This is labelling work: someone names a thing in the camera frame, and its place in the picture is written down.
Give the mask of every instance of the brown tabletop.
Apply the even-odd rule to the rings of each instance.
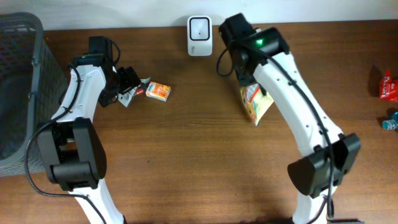
[[[397,223],[398,133],[380,120],[398,104],[377,98],[387,68],[398,75],[398,21],[262,24],[279,28],[303,79],[329,117],[362,148],[334,196],[336,217]],[[186,28],[48,31],[59,64],[88,51],[88,37],[118,43],[118,66],[170,85],[166,103],[144,95],[128,108],[97,106],[94,126],[106,151],[106,183],[128,223],[237,223],[291,217],[297,191],[287,166],[300,158],[276,105],[258,127],[243,111],[234,75],[216,74],[225,48],[213,27],[213,54],[187,54]],[[229,57],[221,69],[229,70]],[[44,174],[37,185],[61,192]],[[88,223],[71,198],[47,198],[23,175],[0,178],[1,223]]]

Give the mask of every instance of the teal object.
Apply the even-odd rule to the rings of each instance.
[[[383,121],[381,126],[384,130],[398,131],[398,112],[394,113],[391,118],[391,120]]]

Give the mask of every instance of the red packet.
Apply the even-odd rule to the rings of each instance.
[[[398,80],[391,78],[390,70],[386,71],[383,79],[380,82],[380,94],[381,100],[389,100],[398,103]]]

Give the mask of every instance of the gray bin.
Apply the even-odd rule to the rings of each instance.
[[[51,119],[66,89],[40,19],[26,12],[0,15],[0,177],[24,173],[26,144]],[[44,171],[36,142],[29,170]]]

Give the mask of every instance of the orange packet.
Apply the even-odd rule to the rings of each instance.
[[[156,82],[150,82],[146,91],[146,95],[166,102],[169,97],[171,87]]]

